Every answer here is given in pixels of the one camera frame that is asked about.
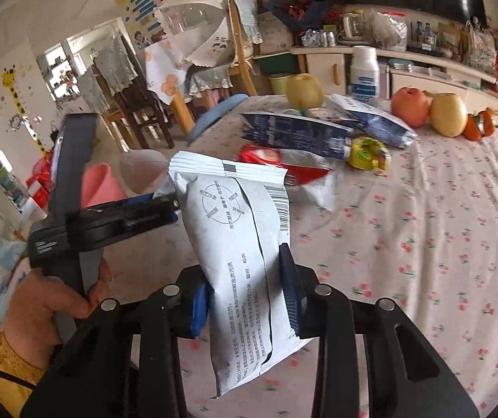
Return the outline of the yellow sleeved left forearm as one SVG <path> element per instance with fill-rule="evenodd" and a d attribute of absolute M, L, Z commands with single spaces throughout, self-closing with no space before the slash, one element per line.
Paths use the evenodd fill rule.
<path fill-rule="evenodd" d="M 38 368 L 20 358 L 7 343 L 3 332 L 0 331 L 0 371 L 36 385 L 43 378 L 46 369 Z M 20 416 L 31 393 L 32 390 L 28 387 L 0 378 L 0 403 L 12 417 Z"/>

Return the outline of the person's left hand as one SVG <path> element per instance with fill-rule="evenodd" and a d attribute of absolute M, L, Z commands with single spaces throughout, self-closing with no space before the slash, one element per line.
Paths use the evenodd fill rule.
<path fill-rule="evenodd" d="M 23 361 L 45 369 L 56 345 L 61 343 L 54 314 L 87 318 L 109 294 L 112 275 L 105 260 L 99 265 L 98 281 L 82 297 L 56 277 L 32 269 L 16 288 L 10 301 L 3 333 L 8 345 Z"/>

